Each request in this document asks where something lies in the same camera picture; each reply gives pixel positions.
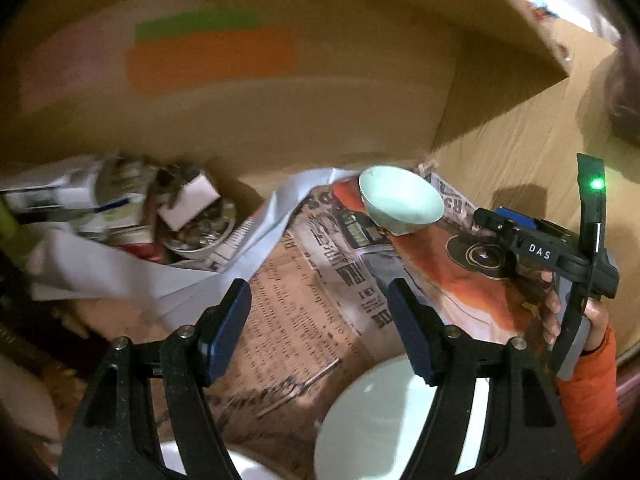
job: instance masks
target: handheld device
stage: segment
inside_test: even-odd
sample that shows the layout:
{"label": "handheld device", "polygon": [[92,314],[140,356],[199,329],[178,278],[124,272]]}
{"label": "handheld device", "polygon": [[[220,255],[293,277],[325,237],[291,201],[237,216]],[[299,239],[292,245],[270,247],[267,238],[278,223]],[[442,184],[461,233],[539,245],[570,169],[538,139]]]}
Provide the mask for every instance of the handheld device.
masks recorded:
{"label": "handheld device", "polygon": [[482,208],[474,213],[474,222],[495,232],[498,243],[506,250],[553,272],[561,302],[561,333],[549,349],[546,364],[564,380],[571,378],[590,330],[590,323],[583,316],[587,300],[615,297],[620,280],[613,255],[604,248],[604,161],[583,153],[578,153],[577,158],[579,234],[547,220],[519,221],[517,216]]}

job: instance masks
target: screw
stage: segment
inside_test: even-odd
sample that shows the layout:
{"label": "screw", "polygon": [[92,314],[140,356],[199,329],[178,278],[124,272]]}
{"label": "screw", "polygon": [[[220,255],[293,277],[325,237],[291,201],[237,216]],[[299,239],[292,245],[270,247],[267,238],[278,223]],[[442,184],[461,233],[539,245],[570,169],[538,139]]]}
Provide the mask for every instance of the screw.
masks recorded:
{"label": "screw", "polygon": [[128,344],[129,340],[126,337],[119,337],[113,340],[113,347],[116,350],[122,350],[123,348],[126,348]]}
{"label": "screw", "polygon": [[182,325],[178,329],[178,336],[183,339],[187,339],[188,337],[191,337],[194,332],[196,332],[196,329],[193,327],[193,325]]}
{"label": "screw", "polygon": [[444,331],[449,339],[458,339],[462,335],[462,330],[455,325],[447,325]]}
{"label": "screw", "polygon": [[516,350],[524,350],[527,347],[527,342],[524,341],[521,337],[514,337],[511,340],[511,346],[513,346]]}

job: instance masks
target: bright light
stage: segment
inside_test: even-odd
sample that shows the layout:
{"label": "bright light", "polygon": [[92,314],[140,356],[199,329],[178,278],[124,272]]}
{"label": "bright light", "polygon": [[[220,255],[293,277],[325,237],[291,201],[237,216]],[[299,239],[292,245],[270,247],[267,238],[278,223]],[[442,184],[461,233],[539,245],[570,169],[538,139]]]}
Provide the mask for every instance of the bright light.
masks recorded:
{"label": "bright light", "polygon": [[591,189],[595,190],[595,191],[599,191],[601,189],[604,189],[604,179],[602,177],[598,177],[598,178],[594,178],[589,186],[591,187]]}

